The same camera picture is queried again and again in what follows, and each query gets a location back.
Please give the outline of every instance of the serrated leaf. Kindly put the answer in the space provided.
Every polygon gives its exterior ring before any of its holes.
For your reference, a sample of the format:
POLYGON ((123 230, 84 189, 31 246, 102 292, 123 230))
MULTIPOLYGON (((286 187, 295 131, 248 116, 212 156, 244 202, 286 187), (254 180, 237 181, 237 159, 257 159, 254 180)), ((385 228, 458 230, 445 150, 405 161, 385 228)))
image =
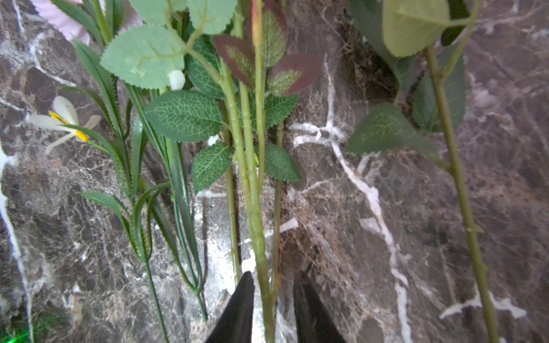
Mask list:
POLYGON ((269 72, 269 91, 277 97, 298 93, 316 81, 321 68, 322 61, 314 55, 286 55, 269 72))
MULTIPOLYGON (((453 55, 455 47, 444 50, 439 56, 439 63, 443 68, 453 55)), ((463 56, 458 60, 452 74, 446 79, 444 87, 448 105, 450 106, 450 116, 454 127, 458 127, 463 121, 467 103, 467 94, 465 90, 465 65, 463 56)), ((440 121, 439 110, 436 104, 435 90, 429 72, 425 74, 417 90, 412 97, 412 116, 414 122, 427 131, 441 132, 442 123, 440 121)))
POLYGON ((273 127, 286 119, 298 104, 298 95, 290 97, 275 97, 273 95, 265 99, 265 126, 273 127))
POLYGON ((383 41, 396 57, 411 56, 431 45, 450 24, 447 0, 386 0, 383 41))
POLYGON ((280 5, 265 0, 263 7, 263 59, 267 68, 274 66, 284 56, 288 43, 288 24, 280 5))
POLYGON ((285 182, 296 182, 301 179, 301 174, 290 154, 271 143, 265 144, 265 174, 285 182))
POLYGON ((369 154, 384 150, 413 148, 424 153, 436 151, 430 140, 418 133, 400 110, 389 103, 379 104, 349 138, 345 151, 369 154))
POLYGON ((193 162, 195 193, 209 187, 225 174, 231 166, 232 156, 231 147, 223 142, 217 142, 199 152, 193 162))
POLYGON ((186 0, 130 0, 137 14, 147 24, 165 25, 170 15, 187 8, 186 0))
POLYGON ((382 4, 377 0, 350 0, 350 5, 356 27, 391 68, 399 89, 407 92, 416 81, 416 56, 397 58, 387 50, 382 34, 382 4))
POLYGON ((204 24, 203 33, 216 35, 231 22, 238 0, 187 0, 194 27, 204 24))
POLYGON ((136 26, 112 40, 101 65, 131 85, 166 87, 168 73, 185 68, 182 41, 163 26, 136 26))
POLYGON ((95 38, 100 47, 103 46, 103 38, 101 31, 97 27, 92 17, 84 11, 79 5, 67 0, 52 0, 52 3, 59 8, 63 13, 76 20, 79 24, 84 26, 86 30, 95 38))
POLYGON ((122 137, 122 124, 118 112, 118 98, 111 74, 99 62, 99 56, 89 46, 80 41, 74 42, 78 60, 88 74, 96 81, 99 92, 105 100, 106 118, 118 137, 122 137))
MULTIPOLYGON (((450 6, 450 19, 463 19, 469 17, 469 10, 464 0, 447 0, 450 6)), ((443 47, 449 46, 460 35, 465 26, 448 27, 440 37, 440 43, 443 47)))
MULTIPOLYGON (((218 56, 207 36, 199 37, 194 42, 193 49, 201 54, 206 61, 210 62, 219 71, 218 56)), ((185 65, 187 66, 187 75, 189 76, 189 79, 198 90, 214 98, 223 98, 223 90, 214 79, 211 78, 202 64, 197 62, 191 55, 187 55, 185 57, 185 65)))
POLYGON ((254 51, 245 40, 229 35, 212 38, 215 50, 233 75, 249 88, 254 86, 254 51))
POLYGON ((150 103, 145 114, 153 128, 178 142, 200 142, 221 130, 222 114, 215 100, 202 93, 168 92, 150 103))

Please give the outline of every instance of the green stem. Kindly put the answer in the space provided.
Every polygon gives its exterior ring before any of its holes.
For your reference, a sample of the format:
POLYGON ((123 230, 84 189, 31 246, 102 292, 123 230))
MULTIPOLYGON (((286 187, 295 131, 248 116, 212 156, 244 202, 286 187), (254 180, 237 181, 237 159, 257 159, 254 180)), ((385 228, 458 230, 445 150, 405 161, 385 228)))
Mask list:
POLYGON ((263 66, 263 0, 257 1, 257 23, 253 25, 255 49, 255 117, 257 122, 257 150, 259 152, 259 190, 265 176, 265 68, 263 66))
MULTIPOLYGON (((224 113, 224 115, 225 121, 228 121, 227 114, 224 113)), ((228 128, 223 130, 223 139, 227 145, 231 145, 231 130, 228 128)), ((225 173, 225 187, 227 192, 227 203, 229 206, 229 230, 231 231, 231 259, 233 260, 234 285, 237 286, 240 281, 240 277, 242 276, 242 271, 240 269, 240 257, 238 255, 238 226, 232 165, 225 173)))
POLYGON ((486 322, 490 342, 498 343, 500 338, 497 332, 496 311, 494 309, 494 304, 492 304, 492 301, 490 300, 488 279, 486 277, 487 267, 483 263, 482 255, 480 253, 480 246, 477 239, 477 225, 473 219, 473 210, 467 194, 465 172, 458 153, 456 134, 454 132, 452 118, 450 116, 450 106, 448 104, 448 99, 444 89, 444 77, 438 67, 438 60, 433 47, 428 47, 425 49, 425 56, 427 57, 429 73, 435 89, 436 104, 439 109, 442 128, 444 129, 446 145, 448 146, 448 153, 450 155, 453 172, 452 176, 454 178, 457 194, 460 200, 463 225, 465 226, 467 232, 467 242, 469 244, 473 269, 475 271, 475 277, 477 279, 480 292, 480 299, 483 305, 484 321, 486 322))
POLYGON ((110 32, 105 16, 103 15, 103 10, 101 10, 101 5, 99 5, 99 0, 93 0, 93 10, 96 13, 97 24, 99 25, 99 30, 101 31, 101 36, 105 41, 105 45, 109 45, 110 41, 113 39, 113 33, 110 32))
POLYGON ((255 173, 255 153, 251 119, 249 116, 249 110, 247 116, 243 113, 244 134, 246 139, 246 151, 244 151, 244 142, 240 132, 237 102, 234 97, 233 81, 231 78, 231 72, 225 63, 221 63, 221 72, 223 75, 223 83, 221 88, 223 89, 227 102, 229 124, 231 125, 231 132, 233 135, 234 148, 238 161, 238 171, 242 181, 242 192, 244 194, 246 212, 248 215, 250 238, 254 248, 255 263, 257 266, 257 278, 259 281, 261 302, 263 307, 265 341, 267 343, 274 343, 275 323, 272 316, 271 291, 269 287, 267 257, 265 256, 265 237, 263 235, 263 222, 261 219, 261 207, 259 203, 259 189, 257 187, 257 176, 255 173))
POLYGON ((156 312, 158 314, 158 320, 160 321, 160 326, 162 328, 162 335, 164 336, 164 341, 166 343, 170 343, 170 340, 168 339, 168 333, 166 332, 166 326, 164 325, 164 318, 162 317, 162 310, 160 309, 160 304, 158 303, 158 297, 156 295, 156 289, 154 288, 153 276, 151 275, 151 272, 150 272, 149 261, 147 261, 147 260, 145 260, 145 269, 147 270, 147 279, 149 280, 150 292, 153 294, 154 305, 156 307, 156 312))

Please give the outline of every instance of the white bud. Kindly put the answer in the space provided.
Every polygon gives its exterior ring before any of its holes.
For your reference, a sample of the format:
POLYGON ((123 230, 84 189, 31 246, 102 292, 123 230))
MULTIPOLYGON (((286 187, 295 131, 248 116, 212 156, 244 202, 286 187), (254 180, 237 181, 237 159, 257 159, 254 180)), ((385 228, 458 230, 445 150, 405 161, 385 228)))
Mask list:
POLYGON ((185 74, 183 74, 181 70, 176 69, 170 71, 168 78, 170 79, 170 88, 172 91, 183 89, 183 86, 185 85, 185 74))

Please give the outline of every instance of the marble surface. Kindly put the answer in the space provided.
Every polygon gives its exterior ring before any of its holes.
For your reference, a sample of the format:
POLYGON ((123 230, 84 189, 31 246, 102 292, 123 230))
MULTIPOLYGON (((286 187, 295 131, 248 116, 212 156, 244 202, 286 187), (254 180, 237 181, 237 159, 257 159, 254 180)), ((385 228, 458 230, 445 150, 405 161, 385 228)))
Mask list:
MULTIPOLYGON (((319 56, 324 68, 287 121, 285 144, 304 178, 285 189, 277 341, 296 341, 292 282, 309 266, 348 342, 487 341, 453 180, 412 151, 343 154, 371 105, 390 96, 386 70, 350 25, 344 1, 289 3, 289 50, 319 56)), ((76 141, 46 156, 59 135, 26 119, 45 114, 57 94, 84 120, 98 114, 59 90, 93 88, 92 80, 28 0, 0 0, 0 37, 0 333, 31 324, 35 342, 160 341, 124 230, 78 194, 118 194, 111 163, 76 141)), ((485 1, 466 53, 469 106, 458 141, 508 343, 549 342, 547 61, 549 2, 485 1)), ((442 137, 431 138, 445 155, 442 137)), ((145 164, 149 177, 163 178, 153 157, 145 164)), ((209 322, 154 233, 154 281, 173 342, 203 341, 234 289, 224 195, 220 180, 194 202, 209 322)), ((267 232, 272 198, 269 181, 267 232)), ((243 209, 240 223, 243 268, 254 269, 243 209)))

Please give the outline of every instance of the reddish-brown leaf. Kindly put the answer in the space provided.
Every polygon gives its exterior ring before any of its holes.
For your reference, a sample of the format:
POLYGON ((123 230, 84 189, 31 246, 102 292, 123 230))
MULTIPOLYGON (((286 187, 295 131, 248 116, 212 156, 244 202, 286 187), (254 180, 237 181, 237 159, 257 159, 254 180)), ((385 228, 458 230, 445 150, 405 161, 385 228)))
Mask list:
POLYGON ((269 91, 278 97, 298 93, 316 81, 321 68, 322 61, 311 54, 284 56, 269 72, 269 91))
POLYGON ((233 75, 249 88, 254 86, 254 51, 245 40, 229 35, 212 38, 215 50, 233 75))

